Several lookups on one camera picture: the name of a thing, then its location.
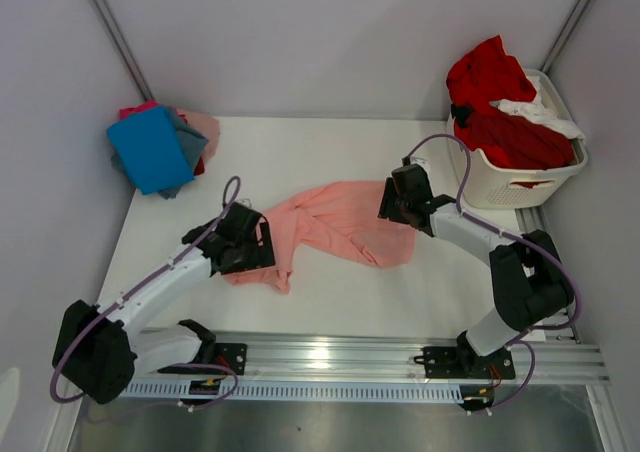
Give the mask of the left aluminium corner post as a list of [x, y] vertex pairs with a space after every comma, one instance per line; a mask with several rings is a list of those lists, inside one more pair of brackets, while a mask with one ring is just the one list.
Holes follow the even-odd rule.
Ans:
[[153, 92], [108, 0], [88, 0], [88, 2], [118, 55], [134, 89], [143, 101], [153, 100]]

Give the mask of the grey blue folded shirt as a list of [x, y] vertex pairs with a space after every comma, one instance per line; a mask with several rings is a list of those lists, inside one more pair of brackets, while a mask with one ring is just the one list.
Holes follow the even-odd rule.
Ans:
[[[166, 111], [168, 112], [173, 122], [173, 125], [176, 129], [177, 137], [180, 141], [182, 150], [185, 154], [187, 161], [191, 166], [194, 166], [195, 168], [196, 163], [198, 162], [198, 159], [203, 155], [204, 148], [207, 145], [208, 140], [203, 135], [201, 135], [197, 130], [195, 130], [190, 125], [188, 125], [185, 122], [185, 120], [177, 113], [175, 109], [171, 107], [166, 107], [166, 106], [163, 106], [163, 107], [166, 109]], [[110, 158], [110, 162], [111, 162], [111, 166], [115, 170], [126, 175], [124, 168], [122, 166], [120, 157], [117, 155], [115, 149], [114, 149], [113, 155]], [[159, 192], [153, 193], [153, 194], [157, 194], [165, 200], [173, 199], [178, 195], [178, 193], [180, 192], [181, 188], [184, 185], [160, 190]]]

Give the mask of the dark red shirt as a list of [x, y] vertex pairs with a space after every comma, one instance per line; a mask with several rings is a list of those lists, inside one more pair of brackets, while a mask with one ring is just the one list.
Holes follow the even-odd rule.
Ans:
[[454, 116], [454, 134], [472, 150], [482, 150], [499, 168], [549, 170], [569, 166], [575, 153], [569, 139], [544, 126], [499, 110]]

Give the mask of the red folded shirt in stack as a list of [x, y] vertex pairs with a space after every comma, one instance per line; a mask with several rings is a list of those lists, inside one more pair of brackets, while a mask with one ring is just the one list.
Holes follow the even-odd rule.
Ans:
[[200, 176], [204, 173], [205, 173], [205, 162], [203, 160], [203, 157], [200, 157], [194, 168], [194, 175]]

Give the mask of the bright red shirt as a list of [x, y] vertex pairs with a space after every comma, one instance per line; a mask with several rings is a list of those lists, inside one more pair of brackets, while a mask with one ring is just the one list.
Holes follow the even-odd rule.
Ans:
[[532, 102], [534, 85], [518, 60], [508, 55], [500, 35], [486, 39], [466, 53], [449, 70], [446, 86], [454, 111], [465, 118], [478, 113], [492, 115], [492, 102], [511, 100]]

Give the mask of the black garment in basket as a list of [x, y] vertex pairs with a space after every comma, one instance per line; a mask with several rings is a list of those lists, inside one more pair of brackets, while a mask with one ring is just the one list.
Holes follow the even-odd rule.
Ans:
[[466, 105], [456, 105], [452, 103], [450, 112], [455, 124], [459, 128], [464, 129], [468, 127], [468, 120], [473, 115], [474, 110]]

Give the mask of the salmon pink t shirt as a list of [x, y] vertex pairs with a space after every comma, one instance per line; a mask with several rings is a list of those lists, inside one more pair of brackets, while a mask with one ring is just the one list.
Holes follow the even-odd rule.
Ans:
[[294, 254], [306, 245], [358, 264], [390, 268], [411, 261], [416, 231], [378, 217], [383, 181], [339, 181], [308, 189], [268, 209], [275, 264], [227, 274], [233, 286], [266, 284], [290, 292]]

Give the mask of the magenta folded shirt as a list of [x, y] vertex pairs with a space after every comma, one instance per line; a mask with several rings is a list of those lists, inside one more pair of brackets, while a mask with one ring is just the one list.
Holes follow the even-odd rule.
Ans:
[[147, 110], [153, 109], [158, 106], [159, 106], [159, 103], [157, 101], [149, 100], [134, 107], [127, 107], [127, 108], [120, 109], [118, 113], [118, 117], [119, 117], [119, 120], [122, 121], [131, 115], [145, 112]]

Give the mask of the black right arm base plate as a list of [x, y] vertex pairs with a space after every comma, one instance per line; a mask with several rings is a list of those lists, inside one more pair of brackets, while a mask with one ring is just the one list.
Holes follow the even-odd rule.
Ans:
[[488, 356], [477, 356], [473, 351], [453, 346], [427, 346], [413, 357], [429, 379], [502, 378], [513, 380], [516, 371], [512, 355], [501, 348]]

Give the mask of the white shirt in basket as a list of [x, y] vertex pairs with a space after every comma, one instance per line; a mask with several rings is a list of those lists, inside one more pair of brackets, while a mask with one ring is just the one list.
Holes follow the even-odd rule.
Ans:
[[536, 90], [536, 96], [532, 102], [501, 99], [493, 101], [491, 105], [507, 115], [520, 117], [532, 124], [544, 126], [569, 140], [586, 139], [574, 121], [560, 118], [552, 109], [543, 105], [539, 89]]

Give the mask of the white laundry basket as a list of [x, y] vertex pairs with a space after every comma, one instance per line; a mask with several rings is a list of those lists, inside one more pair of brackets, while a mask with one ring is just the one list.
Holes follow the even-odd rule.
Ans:
[[[560, 94], [542, 71], [524, 69], [533, 78], [542, 106], [561, 120], [572, 122]], [[466, 168], [466, 155], [456, 141], [447, 142], [449, 155], [459, 182]], [[577, 175], [588, 162], [586, 138], [570, 139], [574, 159], [567, 167], [550, 170], [504, 169], [494, 166], [482, 150], [471, 152], [471, 169], [463, 189], [465, 201], [479, 209], [521, 209], [542, 205], [570, 177]]]

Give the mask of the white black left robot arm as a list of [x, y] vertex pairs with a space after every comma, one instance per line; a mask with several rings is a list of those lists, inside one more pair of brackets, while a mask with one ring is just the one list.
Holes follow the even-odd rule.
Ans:
[[173, 253], [139, 283], [90, 305], [83, 300], [65, 311], [52, 358], [50, 395], [64, 397], [67, 379], [98, 404], [117, 398], [133, 378], [152, 372], [235, 376], [220, 360], [221, 347], [209, 328], [183, 319], [147, 332], [148, 323], [195, 285], [215, 275], [265, 269], [275, 263], [269, 222], [241, 203], [188, 233]]

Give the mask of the blue folded t shirt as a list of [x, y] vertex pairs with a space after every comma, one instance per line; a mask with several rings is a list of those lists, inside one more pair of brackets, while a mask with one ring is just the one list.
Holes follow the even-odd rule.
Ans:
[[144, 195], [192, 181], [173, 122], [163, 106], [129, 115], [111, 125], [107, 137], [127, 177]]

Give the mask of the aluminium corner post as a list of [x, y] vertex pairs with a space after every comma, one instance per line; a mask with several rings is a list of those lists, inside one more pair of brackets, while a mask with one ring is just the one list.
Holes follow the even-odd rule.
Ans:
[[134, 89], [143, 101], [153, 100], [153, 92], [108, 0], [88, 0], [88, 2], [118, 55]]
[[548, 74], [561, 57], [563, 51], [571, 41], [574, 33], [585, 18], [589, 8], [595, 0], [576, 0], [569, 15], [561, 26], [552, 46], [540, 66], [540, 70]]

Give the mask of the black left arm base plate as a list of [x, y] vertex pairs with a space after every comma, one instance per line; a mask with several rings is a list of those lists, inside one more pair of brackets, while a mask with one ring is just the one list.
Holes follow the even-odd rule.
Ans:
[[187, 366], [168, 366], [158, 370], [160, 374], [197, 375], [213, 373], [227, 375], [227, 372], [208, 368], [195, 367], [195, 364], [209, 364], [232, 370], [236, 375], [243, 376], [247, 363], [248, 345], [245, 343], [216, 343], [213, 354], [209, 359], [194, 359]]

